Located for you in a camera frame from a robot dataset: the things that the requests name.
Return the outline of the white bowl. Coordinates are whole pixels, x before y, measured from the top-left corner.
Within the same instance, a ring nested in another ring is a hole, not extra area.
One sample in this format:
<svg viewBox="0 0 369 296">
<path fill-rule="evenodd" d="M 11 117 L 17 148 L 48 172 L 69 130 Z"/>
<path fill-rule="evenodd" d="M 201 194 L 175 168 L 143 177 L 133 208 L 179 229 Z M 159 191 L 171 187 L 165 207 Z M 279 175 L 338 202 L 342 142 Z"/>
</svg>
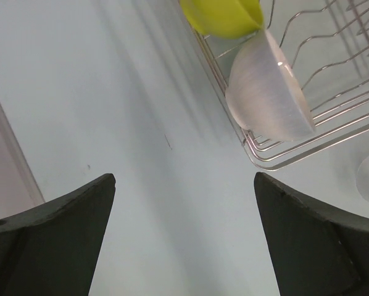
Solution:
<svg viewBox="0 0 369 296">
<path fill-rule="evenodd" d="M 237 53 L 225 99 L 242 129 L 265 138 L 296 141 L 315 132 L 304 93 L 268 30 L 258 31 Z"/>
</svg>

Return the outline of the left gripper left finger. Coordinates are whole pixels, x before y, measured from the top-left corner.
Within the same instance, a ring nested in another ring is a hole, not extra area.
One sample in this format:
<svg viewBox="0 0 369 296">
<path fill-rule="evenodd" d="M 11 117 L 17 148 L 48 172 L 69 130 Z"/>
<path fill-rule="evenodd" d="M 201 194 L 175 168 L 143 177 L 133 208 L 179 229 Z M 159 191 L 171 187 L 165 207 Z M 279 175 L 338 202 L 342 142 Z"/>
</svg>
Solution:
<svg viewBox="0 0 369 296">
<path fill-rule="evenodd" d="M 0 219 L 0 295 L 88 295 L 114 195 L 107 173 Z"/>
</svg>

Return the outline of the lime green bowl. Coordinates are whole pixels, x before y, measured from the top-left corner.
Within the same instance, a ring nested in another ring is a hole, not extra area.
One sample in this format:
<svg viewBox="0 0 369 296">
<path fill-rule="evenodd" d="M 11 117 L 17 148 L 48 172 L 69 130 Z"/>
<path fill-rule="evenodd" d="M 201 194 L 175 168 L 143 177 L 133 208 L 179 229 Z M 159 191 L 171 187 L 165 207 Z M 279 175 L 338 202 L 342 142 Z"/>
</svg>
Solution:
<svg viewBox="0 0 369 296">
<path fill-rule="evenodd" d="M 202 35 L 238 39 L 263 28 L 263 12 L 258 1 L 180 1 L 189 24 Z"/>
</svg>

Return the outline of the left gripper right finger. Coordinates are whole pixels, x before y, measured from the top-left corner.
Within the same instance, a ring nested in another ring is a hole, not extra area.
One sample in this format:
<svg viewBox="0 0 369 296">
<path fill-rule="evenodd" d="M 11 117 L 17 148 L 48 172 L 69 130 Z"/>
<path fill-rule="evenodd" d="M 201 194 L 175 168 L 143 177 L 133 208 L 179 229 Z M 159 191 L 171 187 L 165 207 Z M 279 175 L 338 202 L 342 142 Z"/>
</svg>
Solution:
<svg viewBox="0 0 369 296">
<path fill-rule="evenodd" d="M 369 295 L 369 218 L 266 173 L 254 190 L 281 295 Z"/>
</svg>

